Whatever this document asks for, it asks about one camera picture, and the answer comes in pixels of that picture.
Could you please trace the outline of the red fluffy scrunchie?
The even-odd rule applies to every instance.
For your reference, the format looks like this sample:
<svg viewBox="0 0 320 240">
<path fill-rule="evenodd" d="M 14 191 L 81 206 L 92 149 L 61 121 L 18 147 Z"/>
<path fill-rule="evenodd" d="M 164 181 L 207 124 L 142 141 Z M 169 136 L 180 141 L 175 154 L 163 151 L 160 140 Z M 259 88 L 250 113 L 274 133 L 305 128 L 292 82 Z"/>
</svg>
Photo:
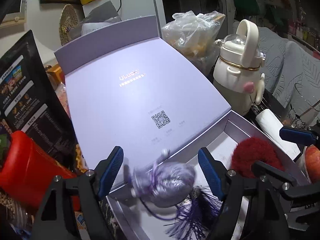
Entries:
<svg viewBox="0 0 320 240">
<path fill-rule="evenodd" d="M 284 171 L 274 148 L 268 142 L 255 137 L 250 137 L 237 145 L 231 158 L 231 169 L 242 177 L 255 178 L 251 166 L 256 161 L 262 161 Z"/>
</svg>

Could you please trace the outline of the lavender drawstring pouch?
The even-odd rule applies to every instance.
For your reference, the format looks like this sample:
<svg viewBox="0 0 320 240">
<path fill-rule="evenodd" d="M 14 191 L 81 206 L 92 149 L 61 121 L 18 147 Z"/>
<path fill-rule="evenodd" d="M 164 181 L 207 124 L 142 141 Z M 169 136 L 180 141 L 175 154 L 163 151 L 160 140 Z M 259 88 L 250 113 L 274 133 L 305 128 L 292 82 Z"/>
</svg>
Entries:
<svg viewBox="0 0 320 240">
<path fill-rule="evenodd" d="M 135 169 L 127 176 L 133 198 L 140 200 L 153 217 L 166 221 L 169 237 L 204 239 L 217 220 L 221 201 L 209 187 L 195 184 L 192 165 L 171 161 L 164 148 L 152 168 Z"/>
</svg>

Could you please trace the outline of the red apple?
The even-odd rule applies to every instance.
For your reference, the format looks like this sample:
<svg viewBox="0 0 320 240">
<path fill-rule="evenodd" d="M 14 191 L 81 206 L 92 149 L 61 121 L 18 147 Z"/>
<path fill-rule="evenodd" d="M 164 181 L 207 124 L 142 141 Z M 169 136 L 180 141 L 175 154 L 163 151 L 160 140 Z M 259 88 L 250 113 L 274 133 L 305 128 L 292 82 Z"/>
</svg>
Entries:
<svg viewBox="0 0 320 240">
<path fill-rule="evenodd" d="M 320 177 L 320 153 L 319 149 L 314 146 L 308 146 L 305 150 L 305 166 L 308 177 L 312 183 L 319 181 Z"/>
</svg>

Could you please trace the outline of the glass mug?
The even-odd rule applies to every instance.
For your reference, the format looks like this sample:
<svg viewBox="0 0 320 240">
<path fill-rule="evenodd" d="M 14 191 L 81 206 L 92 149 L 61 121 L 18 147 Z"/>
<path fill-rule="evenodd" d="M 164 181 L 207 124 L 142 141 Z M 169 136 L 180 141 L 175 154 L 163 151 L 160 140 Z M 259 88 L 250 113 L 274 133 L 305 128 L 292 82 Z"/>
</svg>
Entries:
<svg viewBox="0 0 320 240">
<path fill-rule="evenodd" d="M 319 114 L 319 99 L 303 92 L 303 86 L 295 83 L 282 119 L 284 126 L 307 129 Z"/>
</svg>

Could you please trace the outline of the light blue leaf cushion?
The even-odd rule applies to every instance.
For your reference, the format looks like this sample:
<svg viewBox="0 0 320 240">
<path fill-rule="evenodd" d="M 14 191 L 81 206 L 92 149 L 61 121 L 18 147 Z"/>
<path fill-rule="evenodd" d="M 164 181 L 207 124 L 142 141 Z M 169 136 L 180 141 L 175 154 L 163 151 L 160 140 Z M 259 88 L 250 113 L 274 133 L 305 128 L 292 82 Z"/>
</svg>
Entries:
<svg viewBox="0 0 320 240">
<path fill-rule="evenodd" d="M 265 89 L 286 106 L 298 85 L 298 91 L 312 104 L 319 100 L 319 59 L 299 44 L 280 37 L 266 27 L 259 27 L 258 46 L 266 54 Z"/>
</svg>

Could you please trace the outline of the red plastic container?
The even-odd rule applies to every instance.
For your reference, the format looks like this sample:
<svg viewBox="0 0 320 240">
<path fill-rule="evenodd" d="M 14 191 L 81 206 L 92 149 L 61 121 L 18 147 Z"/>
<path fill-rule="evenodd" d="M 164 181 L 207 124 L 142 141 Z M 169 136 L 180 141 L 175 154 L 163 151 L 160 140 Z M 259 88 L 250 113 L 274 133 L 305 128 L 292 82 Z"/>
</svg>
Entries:
<svg viewBox="0 0 320 240">
<path fill-rule="evenodd" d="M 55 176 L 75 178 L 22 131 L 11 135 L 11 144 L 1 167 L 1 189 L 24 207 L 37 210 Z"/>
</svg>

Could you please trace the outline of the lavender open gift box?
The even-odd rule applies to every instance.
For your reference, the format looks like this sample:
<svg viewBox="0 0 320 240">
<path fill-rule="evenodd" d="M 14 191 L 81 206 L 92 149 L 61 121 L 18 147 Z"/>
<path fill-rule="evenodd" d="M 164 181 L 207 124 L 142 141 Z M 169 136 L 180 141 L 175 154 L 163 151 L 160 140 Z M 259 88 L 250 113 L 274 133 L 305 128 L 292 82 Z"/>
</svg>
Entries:
<svg viewBox="0 0 320 240">
<path fill-rule="evenodd" d="M 179 161 L 196 169 L 206 147 L 229 167 L 237 144 L 274 141 L 232 111 L 212 83 L 158 36 L 155 16 L 115 23 L 55 52 L 66 81 L 76 138 L 89 168 L 115 146 L 124 162 L 107 201 L 127 239 L 168 239 L 168 223 L 133 200 L 127 183 L 135 169 Z"/>
</svg>

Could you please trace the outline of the cream cartoon water bottle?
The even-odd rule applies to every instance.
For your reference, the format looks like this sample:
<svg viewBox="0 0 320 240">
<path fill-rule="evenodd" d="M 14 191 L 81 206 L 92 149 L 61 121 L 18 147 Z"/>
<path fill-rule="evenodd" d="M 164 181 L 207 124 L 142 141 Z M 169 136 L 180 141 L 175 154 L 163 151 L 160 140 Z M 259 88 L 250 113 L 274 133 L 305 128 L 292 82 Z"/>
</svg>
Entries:
<svg viewBox="0 0 320 240">
<path fill-rule="evenodd" d="M 236 33 L 215 41 L 220 49 L 214 67 L 213 85 L 239 115 L 246 115 L 253 103 L 261 103 L 265 74 L 260 72 L 265 54 L 258 47 L 259 29 L 242 20 Z"/>
</svg>

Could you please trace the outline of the clear plastic bag of snacks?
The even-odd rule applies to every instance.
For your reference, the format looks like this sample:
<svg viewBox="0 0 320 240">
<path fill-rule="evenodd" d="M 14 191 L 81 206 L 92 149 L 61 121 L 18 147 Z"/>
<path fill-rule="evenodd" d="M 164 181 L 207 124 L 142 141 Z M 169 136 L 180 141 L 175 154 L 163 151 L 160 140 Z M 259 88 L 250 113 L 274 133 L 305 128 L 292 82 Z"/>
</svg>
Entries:
<svg viewBox="0 0 320 240">
<path fill-rule="evenodd" d="M 162 38 L 207 76 L 217 59 L 216 37 L 225 15 L 213 11 L 173 14 L 173 21 L 162 27 Z"/>
</svg>

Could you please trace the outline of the white refrigerator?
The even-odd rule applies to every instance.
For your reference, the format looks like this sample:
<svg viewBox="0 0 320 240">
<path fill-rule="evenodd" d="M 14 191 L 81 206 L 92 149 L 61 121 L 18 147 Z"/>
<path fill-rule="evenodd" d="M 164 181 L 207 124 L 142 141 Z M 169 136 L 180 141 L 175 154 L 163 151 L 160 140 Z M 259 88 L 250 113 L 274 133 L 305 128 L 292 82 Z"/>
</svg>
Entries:
<svg viewBox="0 0 320 240">
<path fill-rule="evenodd" d="M 88 16 L 93 9 L 108 1 L 112 2 L 122 20 L 155 15 L 159 29 L 166 25 L 162 0 L 95 0 L 82 6 L 84 15 Z"/>
</svg>

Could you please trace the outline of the wall intercom panel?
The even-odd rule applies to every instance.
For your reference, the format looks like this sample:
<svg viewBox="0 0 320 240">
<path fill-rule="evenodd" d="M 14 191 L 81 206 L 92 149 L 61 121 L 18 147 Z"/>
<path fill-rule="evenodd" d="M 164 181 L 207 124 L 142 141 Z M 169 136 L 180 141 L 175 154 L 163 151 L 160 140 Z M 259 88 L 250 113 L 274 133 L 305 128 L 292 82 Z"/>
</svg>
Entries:
<svg viewBox="0 0 320 240">
<path fill-rule="evenodd" d="M 1 22 L 1 28 L 27 22 L 27 0 L 16 0 Z"/>
</svg>

